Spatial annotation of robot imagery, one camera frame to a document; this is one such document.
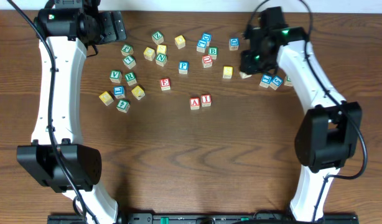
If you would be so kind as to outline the red I letter block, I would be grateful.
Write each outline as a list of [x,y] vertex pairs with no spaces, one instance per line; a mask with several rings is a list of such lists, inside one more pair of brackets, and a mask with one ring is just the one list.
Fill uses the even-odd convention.
[[201,106],[202,107],[208,107],[212,104],[212,97],[209,94],[202,95],[201,97]]

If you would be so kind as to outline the red A letter block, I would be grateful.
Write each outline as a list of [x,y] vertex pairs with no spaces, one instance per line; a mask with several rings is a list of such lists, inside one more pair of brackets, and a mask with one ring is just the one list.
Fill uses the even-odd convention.
[[191,110],[198,110],[200,108],[200,98],[191,98],[190,99],[190,109]]

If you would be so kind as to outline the blue 2 number block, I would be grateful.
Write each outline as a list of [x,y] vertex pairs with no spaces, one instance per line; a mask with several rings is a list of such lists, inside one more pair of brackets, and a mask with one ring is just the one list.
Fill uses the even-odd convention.
[[248,74],[246,74],[246,73],[244,73],[244,72],[240,72],[240,77],[241,77],[242,79],[245,79],[245,78],[249,78],[249,77],[251,77],[251,75],[248,75]]

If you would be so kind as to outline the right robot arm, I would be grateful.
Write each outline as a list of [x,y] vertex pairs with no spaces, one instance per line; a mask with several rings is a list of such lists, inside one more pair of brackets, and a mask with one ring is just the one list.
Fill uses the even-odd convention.
[[324,214],[325,199],[335,179],[353,180],[365,171],[367,148],[360,131],[362,109],[348,102],[331,84],[318,63],[310,30],[290,27],[280,7],[253,11],[243,37],[249,49],[241,53],[240,72],[268,76],[282,70],[304,110],[294,140],[301,164],[289,213],[274,223],[358,223],[356,215]]

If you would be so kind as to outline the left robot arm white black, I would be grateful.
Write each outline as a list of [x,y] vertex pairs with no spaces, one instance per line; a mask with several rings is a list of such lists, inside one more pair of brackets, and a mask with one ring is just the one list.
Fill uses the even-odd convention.
[[37,121],[17,161],[41,185],[68,197],[73,215],[49,223],[126,223],[101,182],[97,149],[83,144],[80,82],[89,48],[126,39],[121,13],[100,12],[99,0],[54,0],[29,25],[39,39],[42,80]]

